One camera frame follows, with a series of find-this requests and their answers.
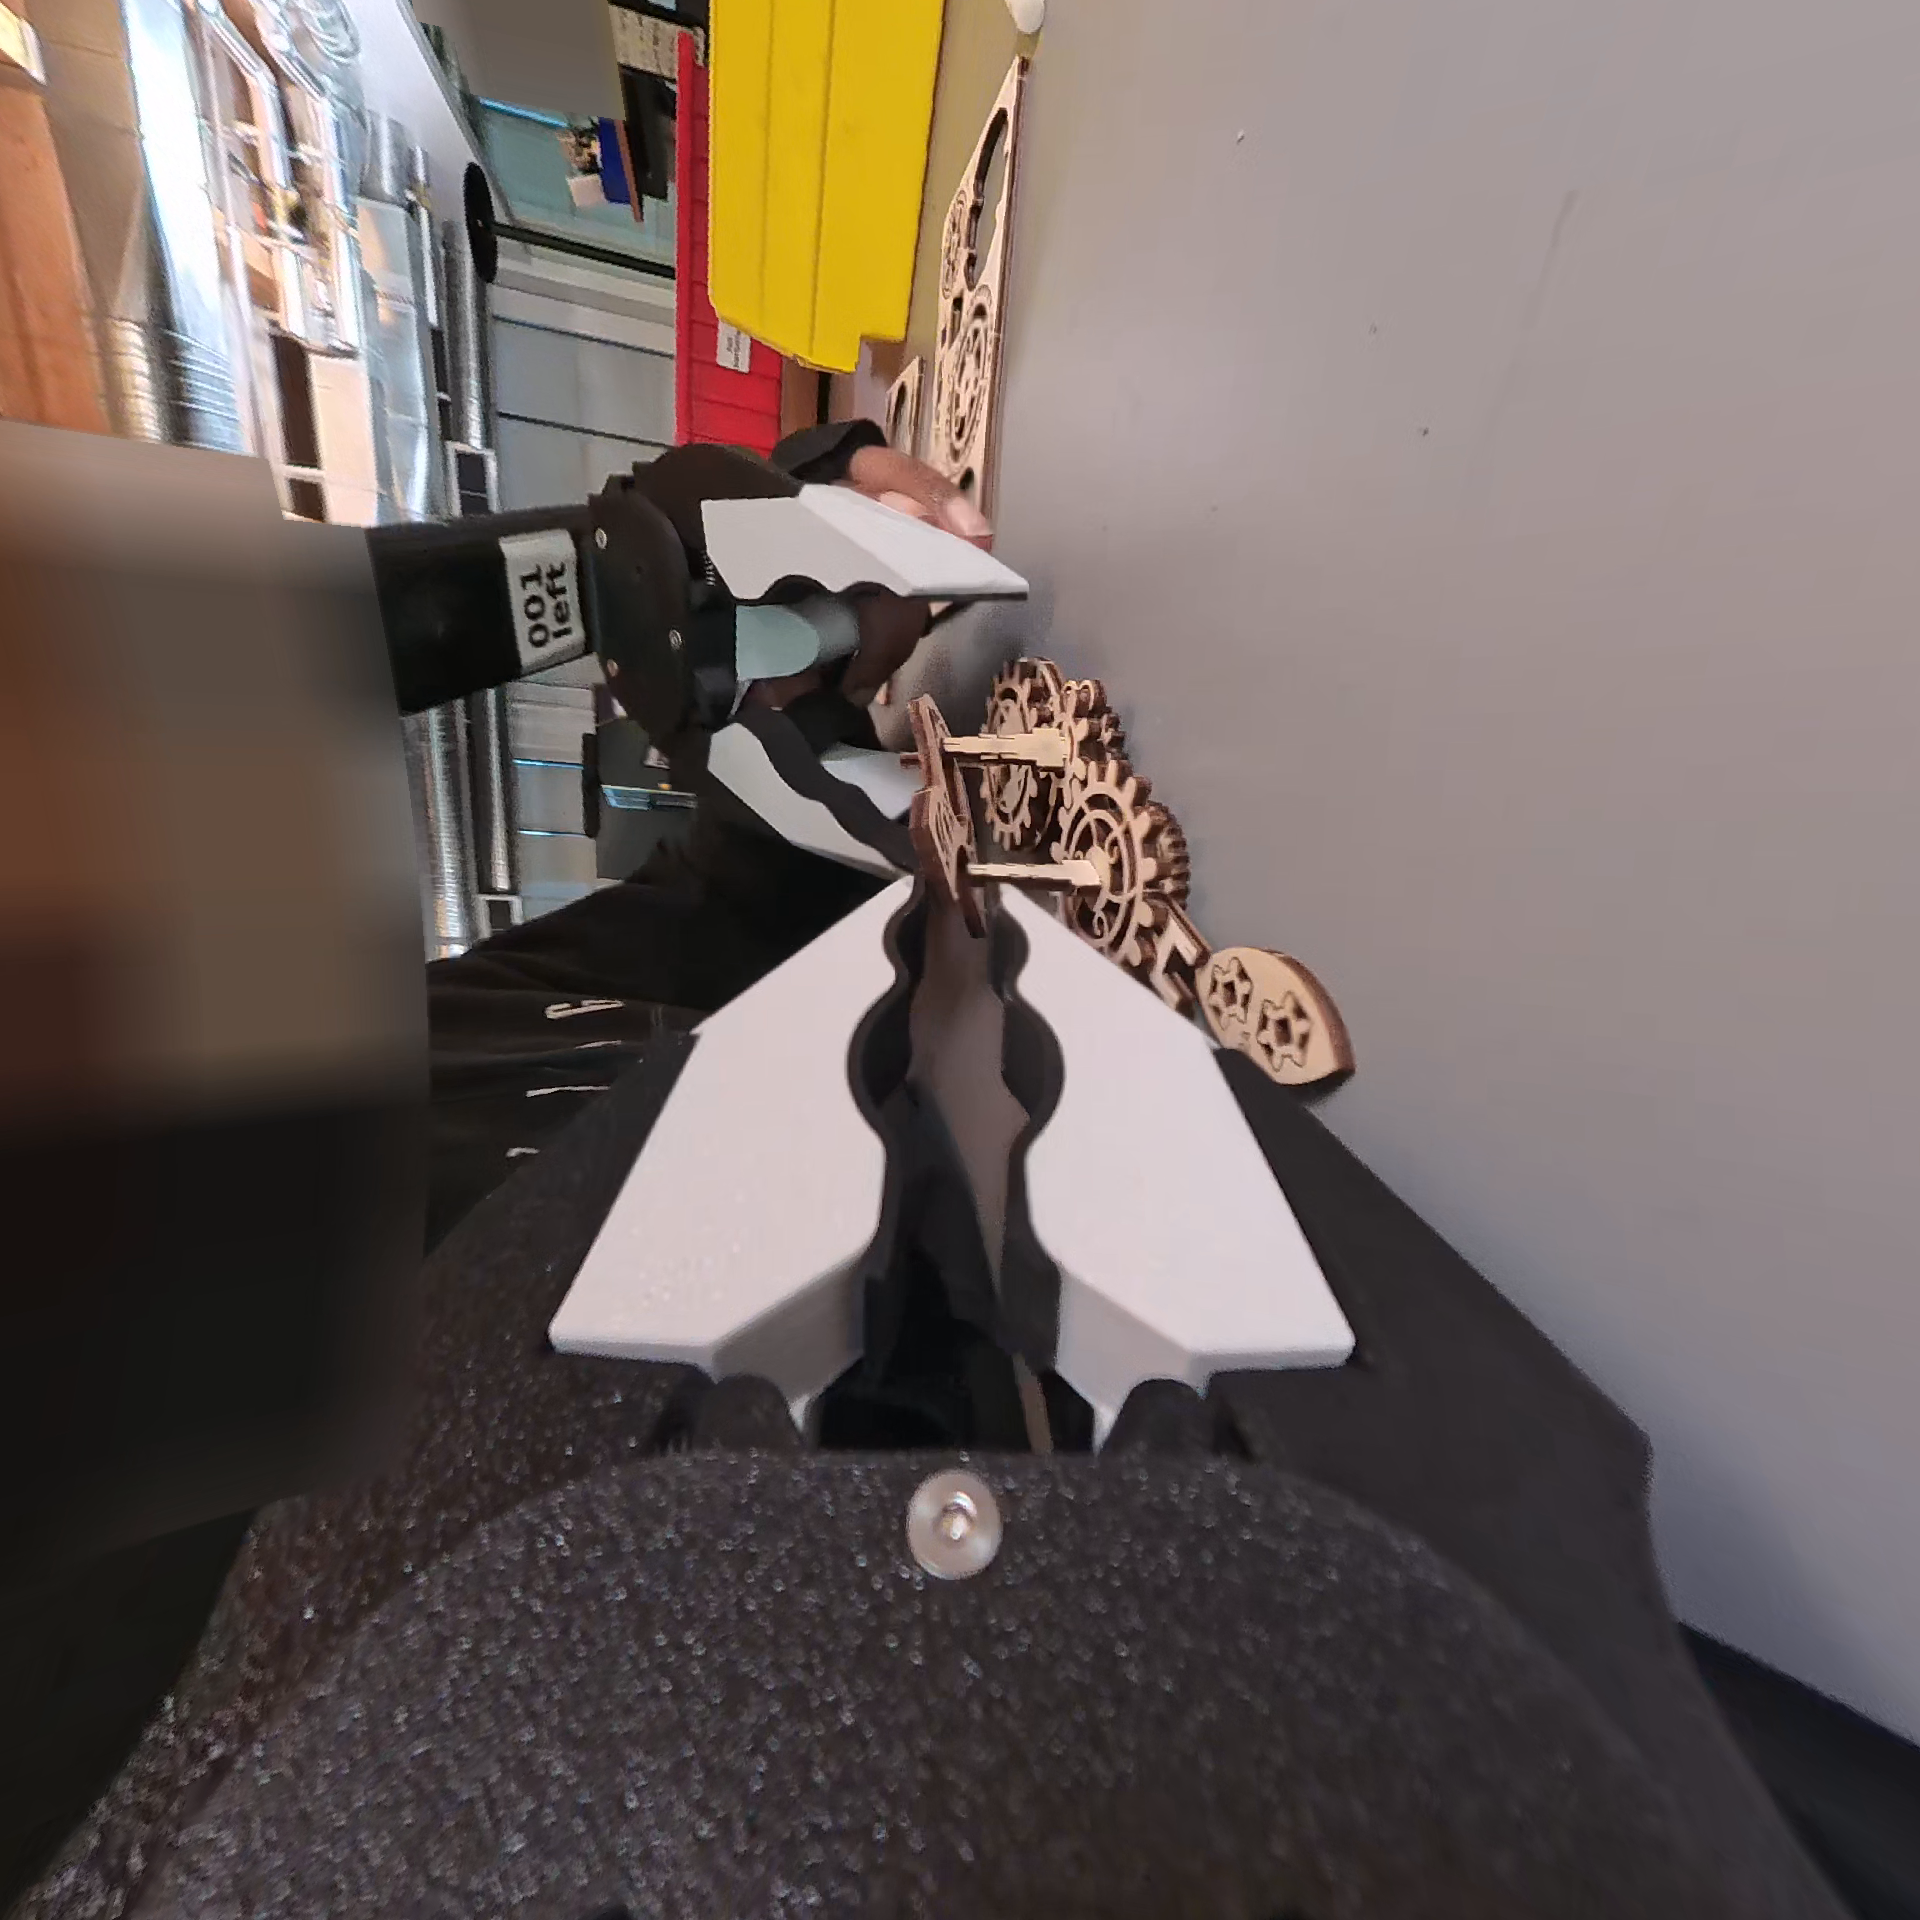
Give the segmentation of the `person's left forearm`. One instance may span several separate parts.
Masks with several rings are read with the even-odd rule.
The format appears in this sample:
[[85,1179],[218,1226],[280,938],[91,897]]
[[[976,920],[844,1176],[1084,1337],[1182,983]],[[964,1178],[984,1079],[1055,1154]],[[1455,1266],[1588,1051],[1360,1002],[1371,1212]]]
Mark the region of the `person's left forearm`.
[[700,807],[624,881],[474,949],[544,991],[716,1013],[885,881]]

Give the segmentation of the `wooden leaf piece with stars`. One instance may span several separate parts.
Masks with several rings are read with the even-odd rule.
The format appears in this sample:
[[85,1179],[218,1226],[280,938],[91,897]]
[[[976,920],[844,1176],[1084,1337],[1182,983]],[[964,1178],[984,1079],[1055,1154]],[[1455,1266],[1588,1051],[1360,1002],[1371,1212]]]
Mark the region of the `wooden leaf piece with stars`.
[[1333,997],[1290,954],[1247,944],[1212,951],[1197,1002],[1212,1040],[1283,1088],[1333,1088],[1355,1071]]

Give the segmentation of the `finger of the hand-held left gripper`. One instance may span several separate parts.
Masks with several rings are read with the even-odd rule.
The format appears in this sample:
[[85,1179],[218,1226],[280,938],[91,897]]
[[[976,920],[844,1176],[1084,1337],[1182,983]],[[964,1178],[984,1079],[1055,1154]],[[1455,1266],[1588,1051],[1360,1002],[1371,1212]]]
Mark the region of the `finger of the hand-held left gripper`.
[[1024,602],[989,551],[844,487],[703,504],[703,553],[739,604],[890,593],[930,604]]
[[914,786],[890,752],[819,752],[787,711],[744,708],[709,733],[706,778],[731,816],[808,857],[879,881],[918,867]]

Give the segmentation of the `silver ventilation duct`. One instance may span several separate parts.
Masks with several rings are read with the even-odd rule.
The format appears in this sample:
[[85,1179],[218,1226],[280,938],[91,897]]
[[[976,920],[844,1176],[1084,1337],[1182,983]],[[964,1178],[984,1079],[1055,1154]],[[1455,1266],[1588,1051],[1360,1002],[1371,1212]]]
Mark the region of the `silver ventilation duct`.
[[[423,344],[432,379],[437,519],[498,513],[492,404],[488,287],[495,210],[480,162],[464,167],[460,207],[443,221],[418,207],[426,273]],[[486,689],[408,723],[423,829],[423,915],[437,959],[464,954],[520,922],[519,799],[508,696]]]
[[250,458],[244,379],[207,218],[172,207],[143,181],[119,234],[86,263],[117,431]]

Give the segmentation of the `wooden sheet with large gear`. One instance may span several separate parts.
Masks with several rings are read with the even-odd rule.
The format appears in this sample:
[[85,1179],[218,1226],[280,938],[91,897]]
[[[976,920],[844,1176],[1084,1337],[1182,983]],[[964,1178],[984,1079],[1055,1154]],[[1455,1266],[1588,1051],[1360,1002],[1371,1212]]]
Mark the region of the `wooden sheet with large gear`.
[[992,506],[1007,257],[1029,59],[1000,85],[943,218],[928,460],[981,513]]

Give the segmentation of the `row of red bins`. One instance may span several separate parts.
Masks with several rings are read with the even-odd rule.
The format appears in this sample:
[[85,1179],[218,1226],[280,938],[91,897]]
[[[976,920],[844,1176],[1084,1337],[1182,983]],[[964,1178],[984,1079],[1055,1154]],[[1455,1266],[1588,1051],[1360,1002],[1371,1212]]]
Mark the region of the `row of red bins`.
[[683,31],[676,76],[676,397],[678,444],[767,453],[781,434],[784,359],[716,315],[711,276],[711,77],[706,31]]

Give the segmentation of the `wooden ornate bracket piece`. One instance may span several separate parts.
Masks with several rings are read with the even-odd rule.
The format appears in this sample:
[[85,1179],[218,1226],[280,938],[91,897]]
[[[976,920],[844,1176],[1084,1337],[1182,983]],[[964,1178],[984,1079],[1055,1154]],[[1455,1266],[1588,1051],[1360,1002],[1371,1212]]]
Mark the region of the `wooden ornate bracket piece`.
[[984,765],[989,752],[982,737],[952,737],[941,708],[926,692],[908,705],[906,717],[918,763],[918,791],[908,812],[918,872],[940,889],[967,933],[982,940],[989,911],[971,875],[976,829],[967,773]]

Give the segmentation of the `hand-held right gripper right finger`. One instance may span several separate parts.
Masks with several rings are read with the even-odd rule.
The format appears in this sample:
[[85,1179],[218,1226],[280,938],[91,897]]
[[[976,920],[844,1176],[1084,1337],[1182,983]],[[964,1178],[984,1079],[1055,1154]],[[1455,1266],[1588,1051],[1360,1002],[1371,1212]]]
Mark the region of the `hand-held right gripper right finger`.
[[1148,1383],[1338,1370],[1355,1332],[1219,1055],[1030,900],[998,900],[998,1327],[1103,1444]]

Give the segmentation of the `wooden gear clock assembly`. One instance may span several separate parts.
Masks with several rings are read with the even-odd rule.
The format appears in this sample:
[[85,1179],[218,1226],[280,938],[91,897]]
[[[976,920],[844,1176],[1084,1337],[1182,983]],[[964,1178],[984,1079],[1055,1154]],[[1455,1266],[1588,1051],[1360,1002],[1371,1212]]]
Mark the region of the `wooden gear clock assembly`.
[[962,796],[997,851],[1082,868],[1052,889],[1062,923],[1191,1017],[1212,949],[1187,917],[1187,837],[1130,761],[1109,690],[1046,658],[1011,661],[992,682],[982,737],[1043,749],[962,765]]

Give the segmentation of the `nested yellow plastic bins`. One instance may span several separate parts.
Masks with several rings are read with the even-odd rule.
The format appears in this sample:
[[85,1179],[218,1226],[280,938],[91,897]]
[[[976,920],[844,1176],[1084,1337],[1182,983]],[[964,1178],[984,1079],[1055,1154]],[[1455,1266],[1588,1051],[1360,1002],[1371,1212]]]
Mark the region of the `nested yellow plastic bins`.
[[941,41],[941,3],[711,5],[720,321],[827,373],[906,336]]

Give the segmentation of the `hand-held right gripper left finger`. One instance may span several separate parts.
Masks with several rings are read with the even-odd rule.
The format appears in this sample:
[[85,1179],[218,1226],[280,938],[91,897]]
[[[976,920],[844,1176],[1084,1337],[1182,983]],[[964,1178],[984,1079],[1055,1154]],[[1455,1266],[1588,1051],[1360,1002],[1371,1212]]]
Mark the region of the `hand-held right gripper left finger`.
[[885,1147],[852,1044],[899,983],[893,881],[709,1016],[549,1322],[555,1354],[759,1377],[803,1412],[859,1352]]

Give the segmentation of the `person's left hand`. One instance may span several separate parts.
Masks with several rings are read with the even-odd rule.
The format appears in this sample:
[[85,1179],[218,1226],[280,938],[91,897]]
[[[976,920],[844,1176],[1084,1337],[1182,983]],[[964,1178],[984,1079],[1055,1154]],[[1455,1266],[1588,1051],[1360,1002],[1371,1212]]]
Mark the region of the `person's left hand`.
[[805,487],[842,487],[992,548],[992,527],[946,476],[906,455],[869,419],[830,420],[781,439],[770,463]]

